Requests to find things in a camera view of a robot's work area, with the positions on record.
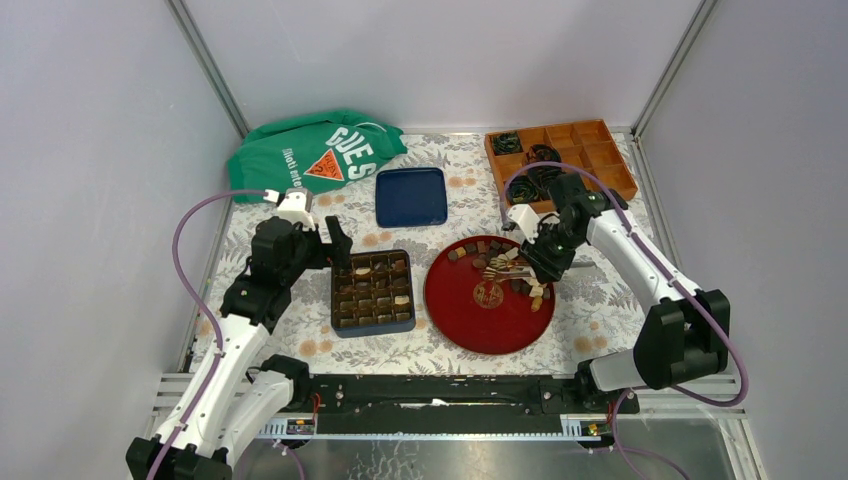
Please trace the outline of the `silver metal tongs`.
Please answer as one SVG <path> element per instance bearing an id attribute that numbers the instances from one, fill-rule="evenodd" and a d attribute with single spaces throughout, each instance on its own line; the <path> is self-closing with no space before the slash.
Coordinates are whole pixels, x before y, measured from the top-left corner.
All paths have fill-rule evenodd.
<path id="1" fill-rule="evenodd" d="M 561 281 L 567 274 L 577 275 L 595 272 L 599 269 L 594 261 L 569 261 L 552 265 L 533 264 L 524 257 L 509 259 L 504 255 L 492 258 L 480 256 L 472 261 L 472 265 L 481 271 L 482 278 L 487 281 L 500 282 L 521 279 L 539 284 Z"/>

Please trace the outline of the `blue chocolate box with tray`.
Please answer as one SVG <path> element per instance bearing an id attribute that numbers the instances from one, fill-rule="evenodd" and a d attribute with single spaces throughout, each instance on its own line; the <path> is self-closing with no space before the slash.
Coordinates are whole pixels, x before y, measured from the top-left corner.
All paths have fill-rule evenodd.
<path id="1" fill-rule="evenodd" d="M 413 278 L 402 249 L 357 253 L 331 269 L 331 327 L 340 338 L 414 329 Z"/>

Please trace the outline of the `blue box lid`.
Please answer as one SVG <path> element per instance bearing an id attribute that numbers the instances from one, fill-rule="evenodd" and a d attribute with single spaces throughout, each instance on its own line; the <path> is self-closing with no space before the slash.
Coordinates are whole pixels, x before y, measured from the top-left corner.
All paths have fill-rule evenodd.
<path id="1" fill-rule="evenodd" d="M 436 167 L 400 168 L 376 177 L 375 214 L 382 228 L 444 224 L 448 202 L 444 173 Z"/>

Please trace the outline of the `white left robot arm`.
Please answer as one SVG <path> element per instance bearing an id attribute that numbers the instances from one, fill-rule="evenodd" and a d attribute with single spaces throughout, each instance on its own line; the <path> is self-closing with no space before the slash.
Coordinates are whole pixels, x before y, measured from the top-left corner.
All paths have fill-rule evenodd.
<path id="1" fill-rule="evenodd" d="M 260 429 L 284 408 L 309 401 L 309 367 L 273 355 L 248 391 L 236 391 L 259 350 L 291 303 L 291 289 L 308 269 L 350 264 L 351 238 L 335 216 L 316 228 L 272 217 L 259 223 L 244 270 L 226 290 L 216 318 L 216 339 L 172 413 L 150 438 L 135 438 L 126 452 L 134 479 L 230 479 Z"/>

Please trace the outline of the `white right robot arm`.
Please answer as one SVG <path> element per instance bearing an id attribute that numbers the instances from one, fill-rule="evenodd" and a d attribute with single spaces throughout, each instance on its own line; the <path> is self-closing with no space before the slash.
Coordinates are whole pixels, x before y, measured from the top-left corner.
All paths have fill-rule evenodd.
<path id="1" fill-rule="evenodd" d="M 589 245 L 611 263 L 645 315 L 632 348 L 579 366 L 573 386 L 579 407 L 597 412 L 613 391 L 660 390 L 726 369 L 730 303 L 721 291 L 706 291 L 677 270 L 612 190 L 590 191 L 579 174 L 562 173 L 550 182 L 549 197 L 550 217 L 527 204 L 506 212 L 524 237 L 520 254 L 536 280 L 561 280 L 577 248 Z"/>

